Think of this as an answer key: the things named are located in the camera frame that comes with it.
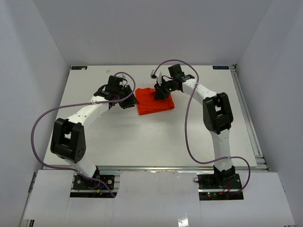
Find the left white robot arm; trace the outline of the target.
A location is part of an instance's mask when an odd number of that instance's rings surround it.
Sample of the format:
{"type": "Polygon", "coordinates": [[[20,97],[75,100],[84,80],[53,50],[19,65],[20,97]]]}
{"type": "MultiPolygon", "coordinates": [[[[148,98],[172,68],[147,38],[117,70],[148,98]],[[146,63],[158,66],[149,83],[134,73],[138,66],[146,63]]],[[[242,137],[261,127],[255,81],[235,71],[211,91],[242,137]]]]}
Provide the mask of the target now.
{"type": "Polygon", "coordinates": [[[139,104],[125,75],[111,75],[92,96],[90,102],[66,119],[58,118],[53,127],[50,151],[69,163],[84,183],[94,189],[99,186],[99,169],[86,156],[85,130],[111,107],[123,109],[139,104]]]}

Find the orange t-shirt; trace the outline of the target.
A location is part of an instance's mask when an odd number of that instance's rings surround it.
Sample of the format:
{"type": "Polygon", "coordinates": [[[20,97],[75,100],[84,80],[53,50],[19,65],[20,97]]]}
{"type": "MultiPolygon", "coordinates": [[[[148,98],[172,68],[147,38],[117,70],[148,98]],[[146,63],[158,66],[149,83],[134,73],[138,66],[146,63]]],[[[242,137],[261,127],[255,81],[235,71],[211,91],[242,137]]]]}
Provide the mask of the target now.
{"type": "Polygon", "coordinates": [[[167,99],[156,100],[156,90],[154,88],[138,88],[135,95],[139,101],[137,105],[139,115],[169,111],[175,108],[171,95],[167,99]]]}

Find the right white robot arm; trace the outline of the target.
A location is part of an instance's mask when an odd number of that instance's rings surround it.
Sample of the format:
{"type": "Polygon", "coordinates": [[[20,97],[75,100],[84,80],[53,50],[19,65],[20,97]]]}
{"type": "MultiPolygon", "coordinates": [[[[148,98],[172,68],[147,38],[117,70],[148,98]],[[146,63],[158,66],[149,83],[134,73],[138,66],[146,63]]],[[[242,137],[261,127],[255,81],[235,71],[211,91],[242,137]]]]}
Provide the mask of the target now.
{"type": "Polygon", "coordinates": [[[168,80],[157,70],[152,70],[156,100],[164,100],[173,91],[181,91],[190,96],[189,101],[196,100],[202,105],[203,122],[211,134],[214,160],[214,184],[218,188],[226,188],[235,176],[235,167],[231,159],[229,135],[233,122],[233,114],[228,95],[216,93],[199,83],[199,76],[185,74],[180,64],[169,67],[168,80]]]}

